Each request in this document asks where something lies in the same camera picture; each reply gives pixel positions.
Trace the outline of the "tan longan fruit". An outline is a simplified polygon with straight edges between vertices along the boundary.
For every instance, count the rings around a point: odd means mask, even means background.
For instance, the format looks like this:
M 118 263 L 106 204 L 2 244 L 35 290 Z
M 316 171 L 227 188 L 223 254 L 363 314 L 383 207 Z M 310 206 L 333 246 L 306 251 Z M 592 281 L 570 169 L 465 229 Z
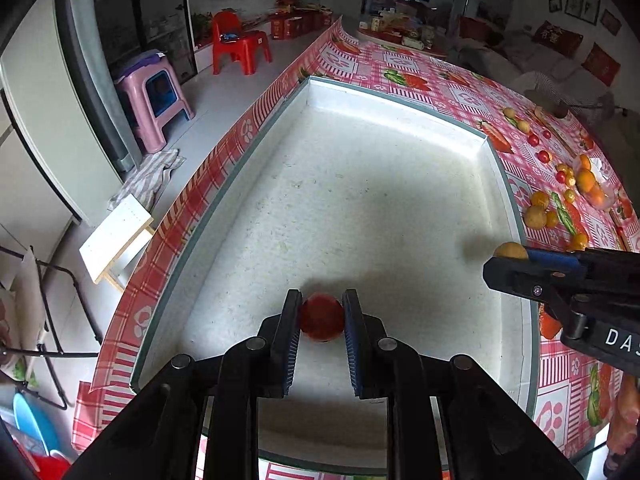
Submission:
M 521 244 L 505 242 L 494 250 L 494 257 L 526 260 L 528 259 L 528 253 L 526 248 Z

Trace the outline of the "red cherry tomato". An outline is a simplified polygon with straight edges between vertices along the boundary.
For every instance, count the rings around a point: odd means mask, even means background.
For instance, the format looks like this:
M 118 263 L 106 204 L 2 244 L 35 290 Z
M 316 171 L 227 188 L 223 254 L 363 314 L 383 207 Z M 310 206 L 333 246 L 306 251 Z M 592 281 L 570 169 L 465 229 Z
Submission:
M 328 342 L 344 332 L 344 308 L 324 292 L 311 294 L 299 309 L 300 330 L 317 342 Z

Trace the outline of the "white shallow tray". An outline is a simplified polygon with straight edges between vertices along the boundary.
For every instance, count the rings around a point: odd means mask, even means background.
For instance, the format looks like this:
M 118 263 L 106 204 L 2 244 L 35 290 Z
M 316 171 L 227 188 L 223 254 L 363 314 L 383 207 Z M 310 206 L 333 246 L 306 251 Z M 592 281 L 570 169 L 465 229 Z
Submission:
M 341 296 L 424 356 L 467 354 L 527 414 L 533 306 L 484 263 L 525 230 L 488 136 L 392 96 L 311 78 L 260 129 L 186 241 L 130 384 L 173 356 L 220 356 L 290 289 Z

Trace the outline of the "small white folding table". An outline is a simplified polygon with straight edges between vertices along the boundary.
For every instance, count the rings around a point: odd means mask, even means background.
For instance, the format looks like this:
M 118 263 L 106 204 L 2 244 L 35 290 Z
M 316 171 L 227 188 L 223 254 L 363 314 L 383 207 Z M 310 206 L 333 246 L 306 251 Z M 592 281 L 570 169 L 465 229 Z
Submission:
M 123 292 L 134 264 L 149 244 L 153 218 L 131 194 L 92 232 L 79 253 L 94 284 L 107 281 Z

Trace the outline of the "grey sofa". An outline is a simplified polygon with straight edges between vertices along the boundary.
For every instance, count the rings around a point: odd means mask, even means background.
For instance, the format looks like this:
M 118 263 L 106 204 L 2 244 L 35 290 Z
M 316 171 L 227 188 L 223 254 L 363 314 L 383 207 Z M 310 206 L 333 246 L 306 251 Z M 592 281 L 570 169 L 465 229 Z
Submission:
M 616 113 L 613 93 L 602 81 L 524 32 L 509 32 L 495 48 L 459 38 L 454 50 L 461 66 L 526 96 L 557 118 L 572 114 L 594 129 Z

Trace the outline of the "striped floor cloth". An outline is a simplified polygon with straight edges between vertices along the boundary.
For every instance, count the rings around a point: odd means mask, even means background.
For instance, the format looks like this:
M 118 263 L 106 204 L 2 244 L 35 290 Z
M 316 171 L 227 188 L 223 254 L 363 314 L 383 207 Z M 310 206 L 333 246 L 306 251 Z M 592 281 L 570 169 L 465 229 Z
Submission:
M 108 201 L 107 210 L 113 211 L 131 195 L 145 210 L 151 212 L 158 198 L 167 188 L 172 174 L 185 161 L 178 148 L 146 155 L 140 167 L 130 172 L 124 185 Z

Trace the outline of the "red cushion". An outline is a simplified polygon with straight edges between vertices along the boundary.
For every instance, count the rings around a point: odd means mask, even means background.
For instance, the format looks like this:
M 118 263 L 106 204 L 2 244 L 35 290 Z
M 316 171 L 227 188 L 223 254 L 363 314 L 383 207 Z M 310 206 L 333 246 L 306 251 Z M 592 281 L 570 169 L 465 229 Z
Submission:
M 549 21 L 544 21 L 533 36 L 535 44 L 541 44 L 566 58 L 574 58 L 583 39 L 581 34 L 553 25 Z

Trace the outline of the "round coffee table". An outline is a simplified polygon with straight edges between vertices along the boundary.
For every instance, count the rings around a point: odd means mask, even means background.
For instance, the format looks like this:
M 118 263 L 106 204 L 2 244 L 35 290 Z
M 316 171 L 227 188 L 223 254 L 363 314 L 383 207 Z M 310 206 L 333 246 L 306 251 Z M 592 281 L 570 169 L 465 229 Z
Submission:
M 446 38 L 432 25 L 421 24 L 412 15 L 381 11 L 363 18 L 358 35 L 387 49 L 422 52 L 432 58 L 446 58 Z

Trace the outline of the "pink plastic stool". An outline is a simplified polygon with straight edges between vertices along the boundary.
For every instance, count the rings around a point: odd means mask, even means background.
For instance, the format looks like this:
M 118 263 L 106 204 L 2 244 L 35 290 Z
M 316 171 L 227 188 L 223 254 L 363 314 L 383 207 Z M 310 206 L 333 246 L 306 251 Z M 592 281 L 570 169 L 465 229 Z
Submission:
M 157 49 L 130 58 L 114 85 L 131 129 L 148 154 L 166 146 L 163 128 L 168 122 L 178 115 L 194 118 L 174 68 Z

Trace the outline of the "red plastic chair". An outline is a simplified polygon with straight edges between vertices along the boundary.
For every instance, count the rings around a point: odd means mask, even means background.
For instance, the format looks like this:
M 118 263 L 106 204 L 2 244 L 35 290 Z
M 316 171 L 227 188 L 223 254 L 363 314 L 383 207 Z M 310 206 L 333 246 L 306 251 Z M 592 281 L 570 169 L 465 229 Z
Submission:
M 262 30 L 245 30 L 239 17 L 231 11 L 220 11 L 212 19 L 213 74 L 221 69 L 221 58 L 229 55 L 232 62 L 239 62 L 244 75 L 256 72 L 256 54 L 262 51 L 265 60 L 272 62 L 268 36 Z

